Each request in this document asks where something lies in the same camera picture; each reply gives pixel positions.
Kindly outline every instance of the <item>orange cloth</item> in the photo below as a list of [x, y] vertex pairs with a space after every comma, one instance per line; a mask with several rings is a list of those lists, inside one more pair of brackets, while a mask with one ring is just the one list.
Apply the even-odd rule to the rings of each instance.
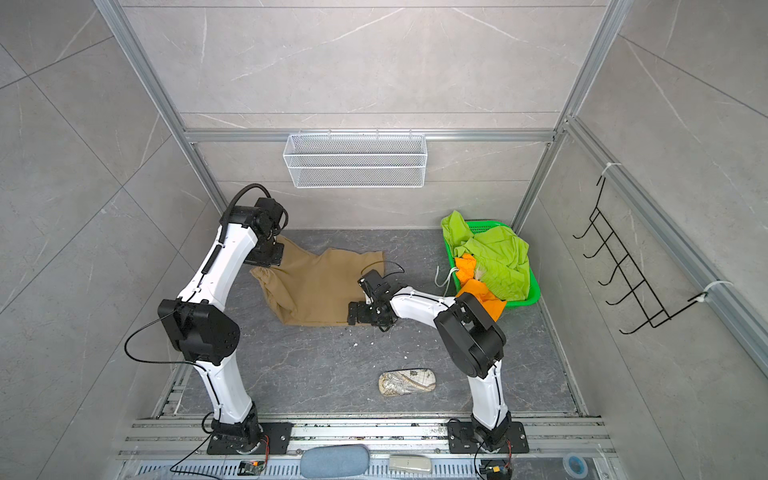
[[475, 278], [475, 267], [478, 261], [469, 253], [465, 253], [461, 258], [456, 257], [454, 260], [458, 267], [456, 278], [458, 278], [459, 285], [464, 286], [467, 280]]
[[474, 278], [467, 280], [462, 289], [456, 293], [456, 296], [459, 296], [464, 292], [469, 292], [474, 295], [494, 322], [498, 321], [498, 318], [504, 311], [504, 307], [507, 306], [506, 300], [499, 300], [496, 295], [491, 293], [491, 290], [488, 290], [488, 287], [483, 282], [475, 280]]

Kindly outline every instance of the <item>wire mesh basket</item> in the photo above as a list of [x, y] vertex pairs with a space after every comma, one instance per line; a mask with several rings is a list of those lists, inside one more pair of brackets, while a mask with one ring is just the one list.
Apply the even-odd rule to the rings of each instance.
[[423, 187], [423, 134], [326, 132], [292, 134], [283, 158], [297, 188]]

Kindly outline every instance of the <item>dark gray floor mat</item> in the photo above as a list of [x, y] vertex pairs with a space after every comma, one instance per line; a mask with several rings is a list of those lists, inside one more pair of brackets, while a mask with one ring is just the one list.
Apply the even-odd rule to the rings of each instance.
[[[384, 250], [406, 273], [388, 280], [442, 294], [433, 283], [449, 264], [440, 230], [293, 230], [285, 235], [314, 253], [328, 247], [357, 252]], [[396, 266], [387, 264], [387, 272]], [[227, 299], [227, 315], [242, 332], [237, 362], [259, 412], [458, 412], [471, 409], [464, 376], [451, 362], [436, 330], [401, 320], [387, 333], [370, 326], [284, 326], [267, 307], [259, 283], [243, 266]], [[511, 411], [575, 412], [563, 367], [538, 306], [507, 310], [498, 324], [507, 336], [504, 395]], [[437, 377], [431, 393], [383, 397], [382, 372], [429, 368]], [[205, 388], [193, 374], [179, 413], [211, 410]]]

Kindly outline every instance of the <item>blue cushion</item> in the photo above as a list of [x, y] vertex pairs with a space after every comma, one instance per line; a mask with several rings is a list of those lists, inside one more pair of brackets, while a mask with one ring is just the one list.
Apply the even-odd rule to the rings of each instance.
[[339, 478], [362, 475], [368, 470], [370, 454], [363, 445], [339, 445], [307, 450], [301, 457], [304, 478]]

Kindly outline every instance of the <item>green basket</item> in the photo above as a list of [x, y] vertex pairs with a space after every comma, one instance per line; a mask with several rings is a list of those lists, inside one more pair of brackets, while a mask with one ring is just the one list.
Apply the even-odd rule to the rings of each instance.
[[[486, 230], [490, 230], [491, 228], [497, 227], [499, 225], [509, 227], [509, 225], [506, 223], [497, 222], [496, 220], [467, 220], [467, 225], [469, 225], [469, 231], [472, 233], [485, 232]], [[451, 264], [451, 268], [453, 268], [456, 266], [456, 262], [453, 260], [453, 252], [451, 251], [451, 246], [448, 245], [448, 242], [445, 242], [445, 251], [448, 252], [448, 261]], [[536, 277], [533, 275], [533, 269], [531, 268], [529, 271], [531, 272], [531, 288], [528, 290], [528, 298], [525, 300], [507, 302], [507, 305], [504, 307], [505, 310], [517, 308], [519, 306], [533, 305], [534, 303], [538, 302], [538, 299], [541, 297], [541, 290], [538, 288], [538, 282], [536, 281]], [[458, 292], [462, 289], [462, 285], [458, 281], [455, 272], [452, 276], [456, 285], [456, 292]]]

